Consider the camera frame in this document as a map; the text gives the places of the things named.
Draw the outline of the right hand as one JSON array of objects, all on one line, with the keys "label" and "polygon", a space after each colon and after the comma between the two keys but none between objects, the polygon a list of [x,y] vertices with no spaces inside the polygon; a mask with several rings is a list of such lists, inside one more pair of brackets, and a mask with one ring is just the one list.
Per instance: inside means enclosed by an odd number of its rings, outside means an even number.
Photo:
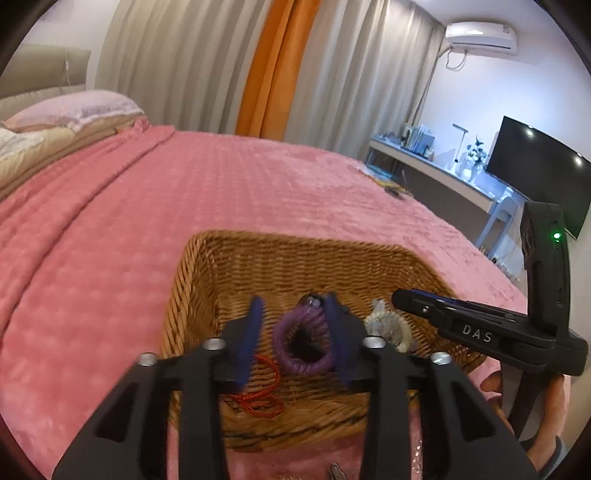
[{"label": "right hand", "polygon": [[[504,424],[513,431],[506,415],[503,413],[502,404],[502,375],[496,371],[484,379],[480,388],[485,393],[496,393],[488,402]],[[567,395],[565,393],[565,377],[556,375],[550,382],[545,392],[544,415],[541,420],[537,436],[532,446],[527,451],[527,456],[538,473],[551,460],[556,450],[556,437],[564,428],[567,415]]]}]

